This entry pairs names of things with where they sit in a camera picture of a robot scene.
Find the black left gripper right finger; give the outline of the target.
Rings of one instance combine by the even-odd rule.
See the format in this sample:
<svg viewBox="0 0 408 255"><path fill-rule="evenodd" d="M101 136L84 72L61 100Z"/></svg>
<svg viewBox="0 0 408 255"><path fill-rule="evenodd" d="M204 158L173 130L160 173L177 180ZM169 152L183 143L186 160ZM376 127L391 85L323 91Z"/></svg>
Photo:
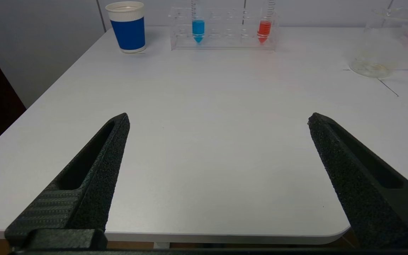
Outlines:
<svg viewBox="0 0 408 255"><path fill-rule="evenodd" d="M408 249L408 179L333 119L313 113L308 127L361 247Z"/></svg>

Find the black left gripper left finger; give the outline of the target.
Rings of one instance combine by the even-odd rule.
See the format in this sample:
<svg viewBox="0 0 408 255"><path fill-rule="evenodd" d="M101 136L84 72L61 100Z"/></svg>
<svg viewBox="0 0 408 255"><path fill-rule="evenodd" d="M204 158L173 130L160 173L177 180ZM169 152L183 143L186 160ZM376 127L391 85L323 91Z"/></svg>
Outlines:
<svg viewBox="0 0 408 255"><path fill-rule="evenodd" d="M104 251L106 224L130 121L108 120L47 187L6 228L13 253Z"/></svg>

